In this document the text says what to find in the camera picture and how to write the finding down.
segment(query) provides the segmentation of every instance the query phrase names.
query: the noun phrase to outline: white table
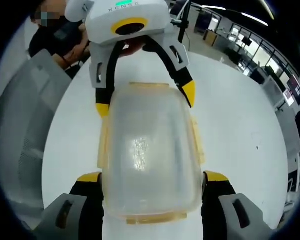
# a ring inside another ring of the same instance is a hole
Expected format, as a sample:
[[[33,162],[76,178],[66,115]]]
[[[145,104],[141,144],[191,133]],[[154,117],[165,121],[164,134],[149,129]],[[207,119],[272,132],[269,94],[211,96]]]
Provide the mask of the white table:
[[[226,175],[237,193],[245,194],[276,228],[288,185],[285,141],[275,112],[261,87],[235,69],[190,53],[189,71],[196,82],[191,114],[199,125],[206,163],[202,170]],[[45,208],[69,193],[77,178],[99,171],[97,156],[101,119],[95,108],[88,61],[64,95],[53,119],[43,159]],[[129,82],[169,83],[164,64],[154,53],[139,51],[121,58],[116,88]],[[105,215],[104,239],[202,239],[200,209],[186,220],[131,226]]]

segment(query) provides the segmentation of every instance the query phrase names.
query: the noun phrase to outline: yellow ring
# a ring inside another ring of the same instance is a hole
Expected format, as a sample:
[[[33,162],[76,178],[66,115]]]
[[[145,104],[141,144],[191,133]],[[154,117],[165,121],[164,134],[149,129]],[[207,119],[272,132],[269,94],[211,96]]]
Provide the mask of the yellow ring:
[[[113,24],[111,27],[111,31],[113,34],[116,34],[116,31],[128,24],[143,24],[144,27],[147,26],[148,24],[148,20],[143,18],[143,17],[131,17],[131,18],[127,18],[121,21],[118,21],[117,23]]]

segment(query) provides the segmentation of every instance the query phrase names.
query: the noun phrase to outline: table surface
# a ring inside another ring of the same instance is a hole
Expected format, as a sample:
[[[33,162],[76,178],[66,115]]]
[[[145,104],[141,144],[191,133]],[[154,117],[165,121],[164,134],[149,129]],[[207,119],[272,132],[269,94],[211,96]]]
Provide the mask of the table surface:
[[[196,82],[195,106],[190,110],[199,126],[206,162],[202,170],[226,175],[237,193],[245,194],[276,228],[287,196],[288,159],[283,134],[262,88],[235,69],[189,53],[188,67]],[[90,60],[65,93],[53,119],[42,170],[44,207],[69,193],[77,178],[97,168],[101,118],[95,108]],[[121,58],[115,87],[129,82],[169,83],[164,64],[154,53],[139,51]],[[200,209],[185,220],[126,225],[104,216],[104,239],[202,239]]]

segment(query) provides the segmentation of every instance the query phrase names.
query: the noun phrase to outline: green indicator light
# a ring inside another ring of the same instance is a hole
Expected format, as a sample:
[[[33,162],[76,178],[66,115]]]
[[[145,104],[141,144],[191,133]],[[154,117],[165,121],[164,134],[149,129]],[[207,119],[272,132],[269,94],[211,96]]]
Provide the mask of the green indicator light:
[[[125,5],[125,4],[131,4],[131,3],[132,3],[132,0],[126,0],[126,1],[117,2],[115,5],[117,7],[119,7],[119,6],[122,6],[122,5]]]

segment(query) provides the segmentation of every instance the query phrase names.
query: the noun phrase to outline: plastic container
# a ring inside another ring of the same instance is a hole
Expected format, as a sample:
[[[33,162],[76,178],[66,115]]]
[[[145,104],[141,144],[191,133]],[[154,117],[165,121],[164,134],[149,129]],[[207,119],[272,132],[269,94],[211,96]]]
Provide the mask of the plastic container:
[[[113,94],[102,188],[116,217],[187,213],[202,198],[189,106],[169,86],[129,85]]]

